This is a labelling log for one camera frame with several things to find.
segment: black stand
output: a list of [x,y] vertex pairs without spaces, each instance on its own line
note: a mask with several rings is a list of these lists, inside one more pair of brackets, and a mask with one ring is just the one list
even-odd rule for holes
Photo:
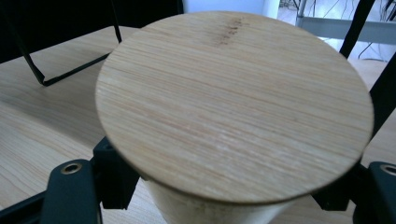
[[[115,9],[114,9],[113,0],[109,0],[108,3],[109,3],[109,6],[108,6],[109,13],[111,14],[111,18],[113,20],[116,37],[117,37],[117,39],[118,39],[118,41],[120,43],[122,41],[122,39],[121,39],[121,35],[120,35],[120,28],[119,28],[119,23],[118,23],[118,20],[117,20],[116,12],[115,12]],[[60,81],[60,80],[62,80],[64,78],[66,78],[66,77],[70,77],[70,76],[74,75],[75,73],[77,73],[77,72],[79,72],[79,71],[81,71],[81,70],[83,70],[83,69],[85,69],[85,68],[87,68],[87,67],[89,67],[91,65],[94,65],[96,63],[101,62],[102,60],[104,60],[108,56],[108,54],[105,54],[105,55],[103,55],[103,56],[101,56],[101,57],[99,57],[99,58],[97,58],[97,59],[95,59],[95,60],[93,60],[91,62],[85,63],[82,66],[79,66],[79,67],[77,67],[77,68],[75,68],[75,69],[73,69],[73,70],[71,70],[71,71],[69,71],[69,72],[67,72],[65,74],[62,74],[62,75],[60,75],[58,77],[54,77],[54,78],[46,81],[45,80],[46,77],[35,66],[32,58],[30,57],[29,50],[26,48],[26,45],[24,44],[21,36],[19,35],[16,26],[11,22],[10,17],[7,15],[6,8],[3,6],[3,3],[1,1],[0,1],[0,14],[3,15],[3,17],[4,17],[4,19],[5,19],[6,23],[7,23],[8,30],[12,34],[12,36],[13,36],[13,38],[15,40],[15,43],[18,46],[18,49],[21,52],[21,55],[24,57],[26,62],[29,64],[30,68],[32,69],[33,73],[35,74],[35,77],[37,78],[37,81],[43,86],[47,87],[47,86],[50,86],[50,85],[52,85],[52,84],[54,84],[54,83],[56,83],[56,82],[58,82],[58,81]]]

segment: wooden table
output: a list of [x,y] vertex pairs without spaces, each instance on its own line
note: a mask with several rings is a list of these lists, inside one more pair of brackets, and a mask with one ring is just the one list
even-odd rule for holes
[[[123,36],[134,30],[122,28]],[[35,53],[46,74],[59,74],[117,46],[112,28],[92,33]],[[371,86],[383,63],[351,61]],[[89,159],[104,136],[94,104],[94,88],[103,63],[96,64],[47,88],[36,83],[24,59],[0,64],[0,208],[45,190],[50,171],[73,159]],[[392,115],[367,147],[363,164],[396,163]],[[352,223],[353,204],[347,212],[321,211],[306,197],[273,223]],[[164,223],[140,182],[127,211],[103,213],[105,223]]]

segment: light wood surface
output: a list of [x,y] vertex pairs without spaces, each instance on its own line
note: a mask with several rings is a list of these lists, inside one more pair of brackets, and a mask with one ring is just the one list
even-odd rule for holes
[[[125,38],[132,31],[122,28]],[[112,27],[39,51],[34,60],[46,75],[59,75],[117,46]],[[363,80],[376,80],[385,64],[351,61]],[[22,58],[0,64],[0,209],[45,190],[50,171],[78,158],[89,159],[104,136],[94,105],[102,63],[53,87],[38,85]],[[396,115],[392,114],[367,147],[363,164],[396,163]],[[305,197],[278,216],[275,224],[351,224],[346,212],[326,212]],[[139,181],[127,211],[103,210],[104,223],[164,224],[146,186]]]
[[324,187],[361,157],[373,123],[367,89],[340,54],[284,22],[235,12],[134,33],[106,60],[96,102],[106,135],[144,177],[223,203]]

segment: wood grain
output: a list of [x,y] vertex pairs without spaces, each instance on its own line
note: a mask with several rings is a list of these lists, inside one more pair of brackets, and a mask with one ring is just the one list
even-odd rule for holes
[[286,23],[231,12],[134,33],[106,60],[96,103],[144,177],[223,203],[279,203],[333,182],[361,157],[373,119],[341,55]]

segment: floor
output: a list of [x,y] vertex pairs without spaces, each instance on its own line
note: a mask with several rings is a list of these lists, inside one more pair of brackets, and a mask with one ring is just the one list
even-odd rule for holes
[[[385,13],[381,8],[388,2],[387,0],[376,0],[373,8],[369,14],[367,21],[383,21]],[[359,0],[307,0],[304,15],[307,17],[318,17],[327,19],[343,19],[352,20],[355,9]],[[391,12],[395,3],[393,3],[388,10]],[[290,24],[295,24],[297,16],[297,7],[292,0],[282,0],[277,18]],[[343,40],[321,38],[330,46],[339,50],[343,44]],[[379,60],[388,62],[393,54],[396,52],[395,45],[376,44],[367,42],[358,42],[352,50],[350,59],[367,59]]]

